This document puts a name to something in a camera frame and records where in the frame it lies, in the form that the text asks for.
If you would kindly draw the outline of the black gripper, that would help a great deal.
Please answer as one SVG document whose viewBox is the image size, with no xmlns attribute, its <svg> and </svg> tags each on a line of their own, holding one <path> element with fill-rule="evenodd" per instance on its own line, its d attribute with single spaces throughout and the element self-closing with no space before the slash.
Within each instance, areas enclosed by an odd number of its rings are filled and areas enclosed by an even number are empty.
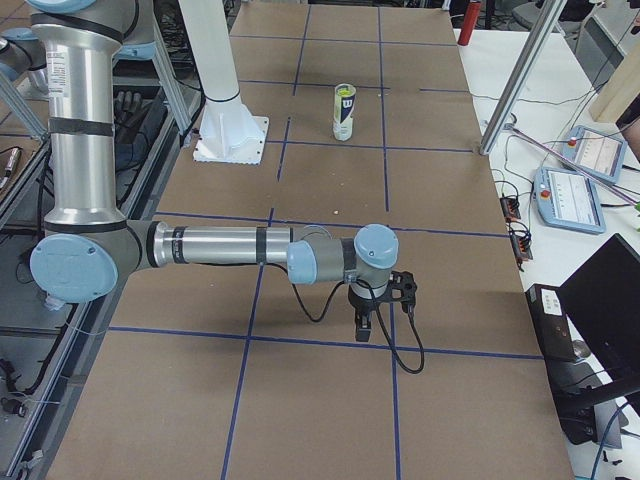
<svg viewBox="0 0 640 480">
<path fill-rule="evenodd" d="M 348 300 L 355 310 L 355 340 L 368 342 L 371 335 L 371 322 L 368 318 L 371 313 L 383 302 L 390 298 L 389 287 L 378 287 L 370 291 L 366 286 L 351 284 L 349 286 Z"/>
</svg>

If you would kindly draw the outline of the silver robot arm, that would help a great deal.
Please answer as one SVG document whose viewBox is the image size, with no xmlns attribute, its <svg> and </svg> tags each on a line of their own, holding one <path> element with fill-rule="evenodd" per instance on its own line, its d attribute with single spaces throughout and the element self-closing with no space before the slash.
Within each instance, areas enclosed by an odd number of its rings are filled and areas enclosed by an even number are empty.
<svg viewBox="0 0 640 480">
<path fill-rule="evenodd" d="M 347 285 L 355 337 L 367 341 L 382 303 L 398 299 L 399 242 L 380 224 L 338 239 L 303 228 L 171 227 L 128 219 L 116 204 L 113 60 L 152 55 L 149 1 L 35 1 L 32 28 L 46 52 L 54 206 L 30 257 L 36 283 L 67 303 L 110 293 L 132 273 L 167 264 L 276 265 L 294 285 Z"/>
</svg>

